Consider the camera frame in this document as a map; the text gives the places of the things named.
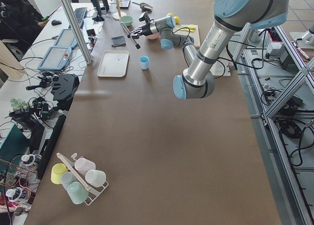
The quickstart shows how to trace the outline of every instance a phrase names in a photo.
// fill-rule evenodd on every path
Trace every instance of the keyboard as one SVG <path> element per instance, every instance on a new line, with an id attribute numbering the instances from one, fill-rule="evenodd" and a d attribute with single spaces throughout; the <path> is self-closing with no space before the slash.
<path id="1" fill-rule="evenodd" d="M 74 15 L 78 21 L 78 26 L 80 28 L 82 28 L 84 25 L 84 17 L 85 17 L 86 12 L 87 12 L 87 7 L 76 8 L 74 11 Z"/>

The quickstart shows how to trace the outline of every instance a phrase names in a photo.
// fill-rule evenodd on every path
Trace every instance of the white tray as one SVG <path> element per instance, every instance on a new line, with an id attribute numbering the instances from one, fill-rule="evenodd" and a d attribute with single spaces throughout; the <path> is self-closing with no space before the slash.
<path id="1" fill-rule="evenodd" d="M 97 70 L 98 77 L 123 77 L 129 59 L 128 51 L 105 51 Z"/>

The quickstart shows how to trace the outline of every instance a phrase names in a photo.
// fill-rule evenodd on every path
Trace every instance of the yellow cup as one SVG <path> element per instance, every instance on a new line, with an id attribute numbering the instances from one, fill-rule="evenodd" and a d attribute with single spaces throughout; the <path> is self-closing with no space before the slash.
<path id="1" fill-rule="evenodd" d="M 65 164 L 55 164 L 51 170 L 51 182 L 54 184 L 61 184 L 61 176 L 67 171 Z"/>

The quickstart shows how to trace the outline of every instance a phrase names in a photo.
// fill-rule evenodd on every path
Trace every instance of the white bottle cap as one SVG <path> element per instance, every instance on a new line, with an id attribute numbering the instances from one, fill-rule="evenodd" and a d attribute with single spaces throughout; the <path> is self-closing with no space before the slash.
<path id="1" fill-rule="evenodd" d="M 23 155 L 21 159 L 23 162 L 27 162 L 29 160 L 29 155 Z"/>
<path id="2" fill-rule="evenodd" d="M 7 197 L 13 197 L 15 195 L 16 191 L 14 189 L 9 189 L 6 191 L 5 195 Z"/>

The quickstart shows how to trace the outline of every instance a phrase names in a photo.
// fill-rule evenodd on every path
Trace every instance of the blue joint cap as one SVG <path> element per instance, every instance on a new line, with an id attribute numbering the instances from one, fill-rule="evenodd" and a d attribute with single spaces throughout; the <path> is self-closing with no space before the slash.
<path id="1" fill-rule="evenodd" d="M 174 28 L 176 26 L 176 21 L 175 18 L 173 18 L 173 16 L 167 16 L 166 22 L 170 26 L 170 28 Z"/>
<path id="2" fill-rule="evenodd" d="M 173 91 L 178 99 L 186 99 L 186 89 L 182 75 L 177 75 L 173 79 Z"/>
<path id="3" fill-rule="evenodd" d="M 160 44 L 163 50 L 170 50 L 173 48 L 173 42 L 169 39 L 165 39 L 165 38 L 161 39 Z"/>
<path id="4" fill-rule="evenodd" d="M 215 0 L 214 12 L 220 18 L 228 18 L 243 9 L 249 0 Z"/>
<path id="5" fill-rule="evenodd" d="M 262 29 L 262 28 L 270 28 L 283 24 L 287 20 L 288 12 L 285 12 L 281 15 L 277 15 L 267 20 L 259 21 L 257 23 L 251 24 L 251 29 Z"/>

